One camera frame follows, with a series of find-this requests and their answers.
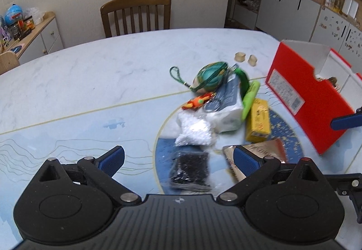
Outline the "yellow small box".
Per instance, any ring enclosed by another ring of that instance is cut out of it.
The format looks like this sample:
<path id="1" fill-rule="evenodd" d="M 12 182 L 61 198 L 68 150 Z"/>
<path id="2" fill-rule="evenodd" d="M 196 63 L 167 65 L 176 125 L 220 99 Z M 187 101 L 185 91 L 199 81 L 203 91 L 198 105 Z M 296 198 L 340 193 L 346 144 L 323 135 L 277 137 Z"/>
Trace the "yellow small box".
<path id="1" fill-rule="evenodd" d="M 264 142 L 271 135 L 269 107 L 266 100 L 255 98 L 247 116 L 245 139 L 248 142 Z"/>

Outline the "red and white cardboard box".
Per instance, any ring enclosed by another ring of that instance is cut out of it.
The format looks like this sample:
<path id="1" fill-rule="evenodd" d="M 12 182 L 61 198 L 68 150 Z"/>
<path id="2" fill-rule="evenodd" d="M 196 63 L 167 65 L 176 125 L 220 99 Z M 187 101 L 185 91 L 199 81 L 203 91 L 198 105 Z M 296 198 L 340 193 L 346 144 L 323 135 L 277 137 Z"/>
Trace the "red and white cardboard box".
<path id="1" fill-rule="evenodd" d="M 266 78 L 267 86 L 293 115 L 318 154 L 345 133 L 331 121 L 361 107 L 361 74 L 327 45 L 283 40 Z"/>

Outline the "blue-grey tissue pack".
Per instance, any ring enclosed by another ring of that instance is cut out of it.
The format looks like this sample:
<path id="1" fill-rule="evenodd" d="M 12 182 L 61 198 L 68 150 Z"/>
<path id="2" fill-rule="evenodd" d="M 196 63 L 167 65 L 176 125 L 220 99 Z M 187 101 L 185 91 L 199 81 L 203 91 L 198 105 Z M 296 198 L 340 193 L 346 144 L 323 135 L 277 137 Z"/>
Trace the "blue-grey tissue pack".
<path id="1" fill-rule="evenodd" d="M 241 127 L 244 106 L 239 85 L 238 76 L 230 74 L 218 88 L 214 98 L 203 107 L 206 120 L 218 134 L 236 131 Z"/>

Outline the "black beads bag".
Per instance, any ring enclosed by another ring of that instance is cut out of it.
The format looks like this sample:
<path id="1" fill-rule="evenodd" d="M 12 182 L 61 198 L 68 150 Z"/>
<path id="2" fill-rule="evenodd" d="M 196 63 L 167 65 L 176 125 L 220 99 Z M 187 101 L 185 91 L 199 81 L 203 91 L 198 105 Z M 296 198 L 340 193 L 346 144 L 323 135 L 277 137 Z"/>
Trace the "black beads bag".
<path id="1" fill-rule="evenodd" d="M 169 180 L 170 188 L 189 191 L 209 191 L 209 154 L 205 151 L 179 151 L 173 161 Z"/>

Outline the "white beads bag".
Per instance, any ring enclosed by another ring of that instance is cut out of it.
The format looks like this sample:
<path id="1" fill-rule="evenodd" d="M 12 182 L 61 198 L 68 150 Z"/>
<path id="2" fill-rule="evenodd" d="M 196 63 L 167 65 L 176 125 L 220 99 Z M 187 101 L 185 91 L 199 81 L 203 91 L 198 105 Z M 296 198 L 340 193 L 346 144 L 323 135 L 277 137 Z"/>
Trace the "white beads bag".
<path id="1" fill-rule="evenodd" d="M 181 133 L 175 140 L 175 146 L 210 146 L 215 142 L 213 126 L 203 116 L 183 110 L 177 119 Z"/>

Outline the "green round embroidered pouch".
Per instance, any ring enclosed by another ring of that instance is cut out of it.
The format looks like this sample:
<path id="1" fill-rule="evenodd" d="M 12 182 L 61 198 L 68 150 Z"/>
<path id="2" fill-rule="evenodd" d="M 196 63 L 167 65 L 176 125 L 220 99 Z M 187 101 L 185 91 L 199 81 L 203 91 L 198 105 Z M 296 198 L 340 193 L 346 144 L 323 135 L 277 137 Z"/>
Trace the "green round embroidered pouch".
<path id="1" fill-rule="evenodd" d="M 223 61 L 208 64 L 199 70 L 190 90 L 199 94 L 214 92 L 221 85 L 227 73 L 228 64 Z"/>

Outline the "small wooden chair back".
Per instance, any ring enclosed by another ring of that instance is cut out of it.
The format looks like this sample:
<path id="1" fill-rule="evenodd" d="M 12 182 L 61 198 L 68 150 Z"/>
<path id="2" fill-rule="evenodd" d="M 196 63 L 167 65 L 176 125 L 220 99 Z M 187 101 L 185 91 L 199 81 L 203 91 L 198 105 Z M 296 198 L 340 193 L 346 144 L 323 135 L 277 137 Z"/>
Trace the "small wooden chair back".
<path id="1" fill-rule="evenodd" d="M 18 66 L 20 66 L 20 62 L 14 52 L 7 51 L 0 54 L 0 75 Z"/>

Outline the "white sideboard with wood top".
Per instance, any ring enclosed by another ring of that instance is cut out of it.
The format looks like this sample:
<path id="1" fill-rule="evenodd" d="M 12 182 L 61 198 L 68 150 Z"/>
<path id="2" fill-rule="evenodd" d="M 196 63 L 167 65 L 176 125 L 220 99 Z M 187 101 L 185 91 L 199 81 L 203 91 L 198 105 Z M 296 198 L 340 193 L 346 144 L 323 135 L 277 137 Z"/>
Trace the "white sideboard with wood top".
<path id="1" fill-rule="evenodd" d="M 46 12 L 44 20 L 21 40 L 14 39 L 12 32 L 10 32 L 10 37 L 10 40 L 4 38 L 1 41 L 1 54 L 13 51 L 20 64 L 64 49 L 56 15 L 53 11 Z"/>

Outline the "wooden slat-back chair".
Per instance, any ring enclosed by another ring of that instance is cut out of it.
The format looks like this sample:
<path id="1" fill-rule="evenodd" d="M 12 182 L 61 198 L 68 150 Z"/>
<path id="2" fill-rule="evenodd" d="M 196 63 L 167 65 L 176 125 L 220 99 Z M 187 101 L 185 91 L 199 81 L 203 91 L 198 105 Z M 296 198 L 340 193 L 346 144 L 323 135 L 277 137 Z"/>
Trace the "wooden slat-back chair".
<path id="1" fill-rule="evenodd" d="M 171 26 L 172 0 L 111 0 L 100 8 L 106 38 Z"/>

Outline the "blue globe toy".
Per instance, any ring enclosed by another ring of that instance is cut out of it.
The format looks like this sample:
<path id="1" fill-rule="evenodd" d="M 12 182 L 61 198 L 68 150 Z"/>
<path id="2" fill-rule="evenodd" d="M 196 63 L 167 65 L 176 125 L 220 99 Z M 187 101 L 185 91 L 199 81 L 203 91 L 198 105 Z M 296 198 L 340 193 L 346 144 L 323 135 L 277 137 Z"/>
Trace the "blue globe toy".
<path id="1" fill-rule="evenodd" d="M 18 22 L 23 19 L 23 10 L 20 6 L 13 4 L 6 11 L 4 20 L 7 26 L 11 26 L 12 24 Z"/>

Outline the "orange toy keychain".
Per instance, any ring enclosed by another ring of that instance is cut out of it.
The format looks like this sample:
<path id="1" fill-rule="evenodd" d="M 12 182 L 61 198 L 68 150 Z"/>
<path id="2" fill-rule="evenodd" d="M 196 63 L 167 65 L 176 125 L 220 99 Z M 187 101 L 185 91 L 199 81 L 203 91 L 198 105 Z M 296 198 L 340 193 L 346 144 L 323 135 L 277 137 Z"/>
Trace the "orange toy keychain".
<path id="1" fill-rule="evenodd" d="M 182 105 L 182 110 L 196 110 L 215 97 L 215 92 L 208 92 L 194 97 Z"/>

